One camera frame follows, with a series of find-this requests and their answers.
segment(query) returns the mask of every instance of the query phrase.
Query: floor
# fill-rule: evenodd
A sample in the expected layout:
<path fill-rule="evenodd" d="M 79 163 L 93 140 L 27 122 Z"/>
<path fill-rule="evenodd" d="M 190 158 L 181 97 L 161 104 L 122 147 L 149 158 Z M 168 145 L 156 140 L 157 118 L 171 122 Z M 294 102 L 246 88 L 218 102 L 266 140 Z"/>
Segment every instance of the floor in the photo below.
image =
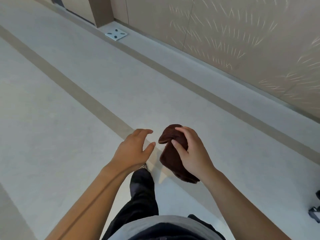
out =
<path fill-rule="evenodd" d="M 134 128 L 194 128 L 215 164 L 290 238 L 316 239 L 320 125 L 119 24 L 118 42 L 39 0 L 0 0 L 0 240 L 45 239 Z M 161 215 L 234 239 L 205 187 L 148 162 Z M 110 217 L 130 198 L 121 186 Z"/>

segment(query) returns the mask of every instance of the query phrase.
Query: brown towel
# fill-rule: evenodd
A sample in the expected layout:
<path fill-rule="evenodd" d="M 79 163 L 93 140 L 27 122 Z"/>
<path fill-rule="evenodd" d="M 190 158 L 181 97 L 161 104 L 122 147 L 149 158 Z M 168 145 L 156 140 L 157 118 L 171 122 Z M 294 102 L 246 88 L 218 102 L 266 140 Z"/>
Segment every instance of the brown towel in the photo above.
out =
<path fill-rule="evenodd" d="M 189 173 L 183 166 L 179 153 L 174 148 L 171 140 L 178 141 L 184 149 L 188 149 L 188 141 L 184 134 L 175 129 L 175 127 L 182 127 L 179 124 L 172 124 L 169 125 L 167 128 L 164 129 L 162 135 L 159 138 L 160 144 L 166 144 L 161 156 L 160 162 L 163 166 L 170 169 L 175 176 L 177 176 L 182 181 L 196 184 L 200 180 Z"/>

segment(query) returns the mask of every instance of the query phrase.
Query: black pants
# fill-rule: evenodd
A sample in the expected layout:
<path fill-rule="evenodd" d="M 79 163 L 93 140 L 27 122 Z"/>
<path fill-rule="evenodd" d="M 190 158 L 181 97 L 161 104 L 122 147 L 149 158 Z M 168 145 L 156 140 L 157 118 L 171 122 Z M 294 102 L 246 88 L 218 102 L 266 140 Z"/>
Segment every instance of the black pants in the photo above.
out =
<path fill-rule="evenodd" d="M 115 216 L 102 240 L 110 238 L 126 223 L 149 216 L 159 215 L 158 204 L 155 196 L 155 183 L 148 170 L 139 169 L 133 173 L 130 181 L 130 194 L 131 200 L 126 203 Z M 205 225 L 225 240 L 225 238 L 210 224 L 198 219 L 195 215 L 189 215 L 188 217 Z"/>

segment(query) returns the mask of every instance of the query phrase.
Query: left hand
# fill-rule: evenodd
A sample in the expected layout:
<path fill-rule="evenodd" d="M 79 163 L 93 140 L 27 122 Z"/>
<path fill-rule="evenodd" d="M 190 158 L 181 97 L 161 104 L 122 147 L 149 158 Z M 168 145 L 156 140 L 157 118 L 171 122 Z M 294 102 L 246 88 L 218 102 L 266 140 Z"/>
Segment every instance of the left hand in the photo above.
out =
<path fill-rule="evenodd" d="M 156 143 L 150 143 L 143 151 L 143 144 L 148 134 L 153 133 L 151 129 L 136 129 L 132 134 L 121 142 L 111 162 L 127 170 L 128 173 L 138 170 L 149 159 Z"/>

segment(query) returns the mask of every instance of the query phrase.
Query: metal plate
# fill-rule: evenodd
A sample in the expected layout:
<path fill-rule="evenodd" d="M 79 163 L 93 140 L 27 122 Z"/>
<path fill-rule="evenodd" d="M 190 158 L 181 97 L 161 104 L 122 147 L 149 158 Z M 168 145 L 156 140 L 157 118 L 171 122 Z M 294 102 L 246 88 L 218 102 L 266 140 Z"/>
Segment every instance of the metal plate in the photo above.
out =
<path fill-rule="evenodd" d="M 128 34 L 126 32 L 124 32 L 124 31 L 122 31 L 121 29 L 110 28 L 109 30 L 107 30 L 105 35 L 108 36 L 109 38 L 117 41 L 117 40 L 127 36 Z"/>

